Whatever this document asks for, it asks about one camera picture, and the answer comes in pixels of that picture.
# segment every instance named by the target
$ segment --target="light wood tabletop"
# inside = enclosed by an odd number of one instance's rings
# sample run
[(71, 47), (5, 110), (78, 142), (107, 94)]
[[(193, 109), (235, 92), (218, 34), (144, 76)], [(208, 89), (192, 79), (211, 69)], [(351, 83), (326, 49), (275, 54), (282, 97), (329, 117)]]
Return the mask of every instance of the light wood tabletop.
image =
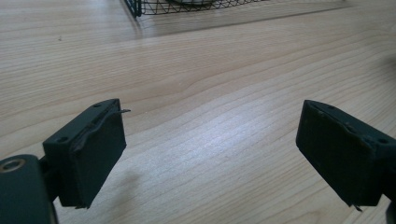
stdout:
[(396, 2), (143, 15), (123, 0), (0, 1), (0, 159), (120, 98), (127, 148), (67, 223), (385, 223), (295, 145), (305, 99), (396, 137)]

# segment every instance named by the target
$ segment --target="wooden table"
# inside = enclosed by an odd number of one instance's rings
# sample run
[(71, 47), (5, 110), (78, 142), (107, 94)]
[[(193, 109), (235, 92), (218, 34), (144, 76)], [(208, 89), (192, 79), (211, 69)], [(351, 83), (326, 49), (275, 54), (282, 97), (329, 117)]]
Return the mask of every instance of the wooden table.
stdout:
[(128, 147), (89, 210), (55, 202), (62, 224), (384, 223), (386, 197), (347, 207), (295, 136), (304, 99), (396, 136), (396, 2), (299, 4), (134, 20), (122, 0), (0, 1), (0, 158), (120, 98)]

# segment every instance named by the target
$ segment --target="round joint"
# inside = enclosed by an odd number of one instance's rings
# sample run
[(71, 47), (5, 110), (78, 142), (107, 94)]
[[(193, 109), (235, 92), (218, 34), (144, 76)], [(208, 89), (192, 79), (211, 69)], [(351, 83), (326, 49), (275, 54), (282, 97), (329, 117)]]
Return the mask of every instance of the round joint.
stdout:
[(14, 159), (0, 164), (0, 173), (13, 172), (20, 169), (25, 164), (24, 159)]

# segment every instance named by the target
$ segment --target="wire mesh basket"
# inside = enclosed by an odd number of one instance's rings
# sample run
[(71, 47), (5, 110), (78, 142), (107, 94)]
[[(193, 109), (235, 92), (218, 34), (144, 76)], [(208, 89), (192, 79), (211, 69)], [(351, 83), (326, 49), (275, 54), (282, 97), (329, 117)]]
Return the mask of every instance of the wire mesh basket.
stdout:
[(269, 0), (125, 0), (134, 17), (236, 7)]

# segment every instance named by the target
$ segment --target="table surface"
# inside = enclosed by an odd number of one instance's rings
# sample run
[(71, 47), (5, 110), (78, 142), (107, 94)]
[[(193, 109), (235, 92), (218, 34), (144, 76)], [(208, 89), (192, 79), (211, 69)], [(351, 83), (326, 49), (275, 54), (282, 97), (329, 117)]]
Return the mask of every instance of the table surface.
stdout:
[(386, 197), (348, 207), (295, 136), (304, 99), (396, 136), (395, 12), (300, 0), (135, 20), (122, 0), (2, 0), (0, 158), (41, 157), (120, 98), (128, 146), (90, 209), (55, 201), (62, 224), (385, 223)]

